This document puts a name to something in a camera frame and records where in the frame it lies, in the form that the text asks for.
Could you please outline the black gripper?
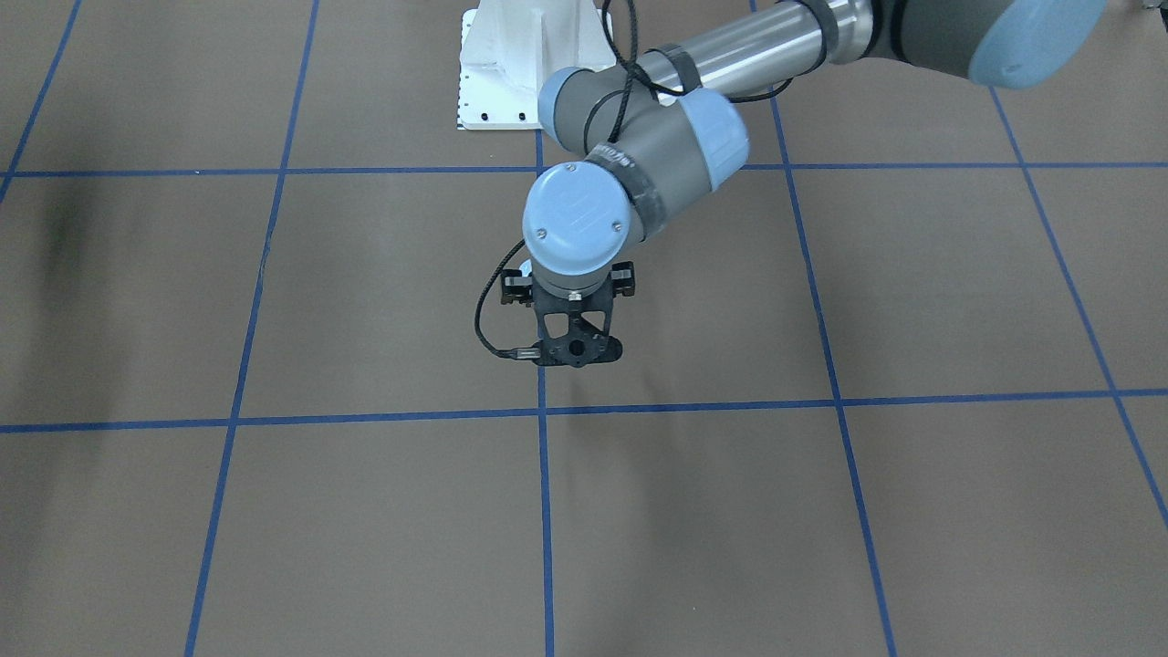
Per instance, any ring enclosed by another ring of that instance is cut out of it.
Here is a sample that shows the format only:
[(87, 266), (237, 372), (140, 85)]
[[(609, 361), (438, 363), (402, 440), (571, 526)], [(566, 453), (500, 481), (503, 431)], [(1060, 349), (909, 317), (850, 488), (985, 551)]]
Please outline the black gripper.
[(637, 275), (631, 261), (614, 263), (610, 274), (588, 281), (584, 288), (561, 288), (551, 281), (543, 281), (537, 274), (522, 270), (502, 270), (500, 274), (500, 303), (502, 305), (530, 305), (538, 320), (549, 314), (583, 316), (613, 310), (613, 297), (633, 297), (637, 293)]

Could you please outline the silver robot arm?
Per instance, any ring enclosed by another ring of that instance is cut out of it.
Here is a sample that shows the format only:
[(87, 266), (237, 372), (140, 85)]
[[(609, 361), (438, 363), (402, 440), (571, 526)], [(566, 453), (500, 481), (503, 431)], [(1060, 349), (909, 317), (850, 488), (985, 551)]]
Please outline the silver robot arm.
[(631, 293), (616, 263), (748, 161), (739, 108), (826, 64), (876, 57), (971, 79), (1036, 87), (1073, 58), (1101, 1), (777, 1), (730, 25), (568, 67), (538, 88), (544, 133), (573, 155), (538, 175), (522, 231), (530, 260), (501, 267), (502, 302), (550, 313)]

